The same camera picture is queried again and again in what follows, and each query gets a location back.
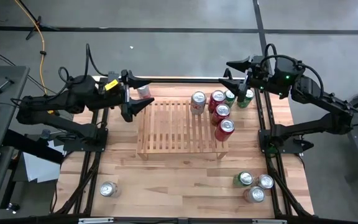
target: yellow cable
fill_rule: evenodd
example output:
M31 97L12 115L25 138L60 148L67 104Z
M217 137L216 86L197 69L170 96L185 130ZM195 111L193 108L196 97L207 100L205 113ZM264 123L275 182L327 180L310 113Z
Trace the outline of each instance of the yellow cable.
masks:
M37 29L38 33L41 36L42 39L42 51L45 51L45 41L44 41L44 37L41 33L41 30L38 28L37 23L35 23L35 21L31 18L31 16L29 15L29 13L23 8L22 4L18 3L17 0L15 0L16 4L23 10L23 12L27 15L27 17L31 20L31 22L34 24L35 28ZM41 56L41 63L40 63L40 78L41 78L41 84L42 87L44 88L44 92L47 95L47 89L45 88L45 83L44 83L44 78L42 76L42 65L44 64L44 57L45 55Z

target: wooden rack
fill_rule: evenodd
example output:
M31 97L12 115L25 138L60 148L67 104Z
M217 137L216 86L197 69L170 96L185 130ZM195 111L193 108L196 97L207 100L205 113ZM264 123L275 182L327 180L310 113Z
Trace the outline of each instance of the wooden rack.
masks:
M228 143L215 139L208 104L201 115L193 115L190 101L155 101L140 112L137 154L216 153L222 159Z

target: gray floor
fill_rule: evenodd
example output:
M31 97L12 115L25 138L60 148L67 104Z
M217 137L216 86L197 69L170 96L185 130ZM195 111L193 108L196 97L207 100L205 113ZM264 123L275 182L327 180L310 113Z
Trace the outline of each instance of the gray floor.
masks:
M26 2L34 14L41 14L44 22L52 26L257 28L252 0ZM358 30L358 0L259 0L259 6L265 29ZM0 19L7 19L0 26L31 25L14 1L0 0ZM26 35L0 31L0 53L18 65L29 66L30 74L39 80L40 38L36 34L25 41ZM220 77L228 60L261 53L258 34L44 32L44 37L48 52L45 84L53 90L62 86L57 75L60 66L65 66L71 75L83 72L85 43L90 44L100 70L118 72L127 68L139 76ZM277 46L280 54L315 68L327 92L335 92L342 99L358 93L358 35L266 35L266 39ZM28 83L24 95L29 94L42 92ZM324 114L315 106L291 100L290 106L296 123ZM44 127L23 126L13 121L11 128L35 134ZM306 138L316 145L304 158L315 214L358 221L358 181L348 184L344 180L346 174L358 170L358 155L347 137L324 133ZM16 216L48 213L47 198L34 200L42 188L31 189L17 197L23 207ZM49 189L51 197L53 186L45 184L44 189Z

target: soda can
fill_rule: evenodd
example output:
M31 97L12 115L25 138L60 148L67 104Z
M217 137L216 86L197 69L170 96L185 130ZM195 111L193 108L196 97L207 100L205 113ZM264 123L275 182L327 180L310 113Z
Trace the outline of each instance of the soda can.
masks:
M221 90L216 90L211 94L211 97L209 97L209 105L208 105L208 111L210 113L213 113L217 105L220 105L221 103L224 103L224 93Z
M234 132L234 122L230 119L222 120L215 130L215 138L218 141L226 141Z
M100 194L105 197L118 197L121 194L121 189L116 183L106 181L100 186Z
M250 186L254 181L254 178L247 171L243 171L239 174L234 175L233 184L238 187Z
M197 91L191 96L191 108L192 114L200 115L204 112L206 103L206 96L202 91Z
M149 85L144 85L142 87L137 88L136 90L141 99L147 99L152 97L152 95L150 94Z
M259 187L268 190L273 187L273 178L267 174L262 174L255 179L255 184Z
M230 107L225 104L220 104L215 108L214 113L212 114L211 124L216 126L222 120L229 118L230 115Z
M224 104L228 105L231 108L234 103L234 100L236 99L236 96L234 96L234 94L230 90L226 90L224 92L224 95L226 97L226 99L224 100Z
M265 191L258 186L246 189L243 193L244 199L250 203L259 203L265 200Z
M254 98L254 92L252 90L247 90L247 94L246 97L244 98L244 101L243 102L237 101L237 106L240 108L246 108L253 98Z

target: wooden tabletop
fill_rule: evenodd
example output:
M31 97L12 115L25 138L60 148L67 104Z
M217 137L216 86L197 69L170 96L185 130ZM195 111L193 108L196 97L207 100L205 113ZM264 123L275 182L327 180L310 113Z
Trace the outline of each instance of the wooden tabletop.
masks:
M225 90L218 84L151 84L150 92L156 100L189 100L201 90L209 98L214 90ZM133 98L137 92L132 91ZM265 99L262 104L264 114ZM270 95L275 122L293 124L288 100ZM248 170L252 175L266 174L264 155L257 140L259 119L255 100L231 117L236 132L229 138L229 152L221 160L214 154L156 154L143 161L136 154L139 118L126 123L120 110L110 110L109 138L102 153L98 181L94 192L92 216L106 217L209 217L209 218L272 218L272 198L266 191L262 203L247 203L242 198L244 188L233 187L233 175ZM92 113L85 111L74 117L77 123L90 123ZM83 152L74 152L63 163L58 180L58 210L78 185ZM299 158L284 154L283 164L288 188L306 211L313 207L305 171ZM103 197L99 188L104 181L117 182L122 189L119 198ZM88 189L84 191L85 207ZM278 190L280 208L284 213L282 193Z

